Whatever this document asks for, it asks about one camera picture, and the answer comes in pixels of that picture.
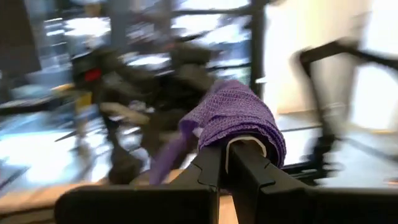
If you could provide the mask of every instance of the white wall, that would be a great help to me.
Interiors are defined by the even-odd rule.
[[[398,57],[398,2],[377,0],[372,5],[362,48]],[[397,124],[398,79],[396,71],[376,64],[359,67],[351,121],[370,129],[395,130]]]
[[[368,10],[370,0],[287,0],[269,15],[266,36],[266,96],[279,113],[310,110],[306,79],[291,61],[294,52],[316,47],[341,37],[352,36],[353,16]],[[352,61],[344,57],[329,58],[320,63],[320,81],[327,83],[327,102],[339,101],[341,82]]]

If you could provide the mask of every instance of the floor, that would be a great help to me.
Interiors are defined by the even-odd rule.
[[[278,125],[287,143],[285,163],[300,162],[319,134],[318,128],[310,128],[318,124],[309,114],[288,114],[280,116]],[[0,196],[13,191],[102,179],[109,169],[109,146],[104,136],[91,133],[88,136],[90,150],[82,156],[71,151],[75,147],[74,138],[55,142],[67,132],[3,135],[0,141]],[[394,156],[398,156],[395,141],[398,139],[389,136],[387,140],[385,136],[371,136],[358,130],[348,132],[345,138],[349,140],[336,144],[330,155],[333,161],[341,163],[339,168],[343,170],[321,183],[326,187],[392,187],[388,180],[398,177],[398,162],[394,160]],[[136,141],[137,138],[130,137],[126,147]],[[136,153],[145,156],[142,149]]]

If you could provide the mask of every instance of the purple cloth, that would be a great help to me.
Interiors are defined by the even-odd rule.
[[[162,150],[150,171],[150,183],[161,183],[170,172],[173,161],[187,146],[195,128],[203,128],[198,148],[237,134],[255,130],[277,149],[277,166],[282,166],[286,147],[269,108],[246,85],[236,81],[217,81],[203,101],[185,115],[179,123],[180,137],[170,141]]]

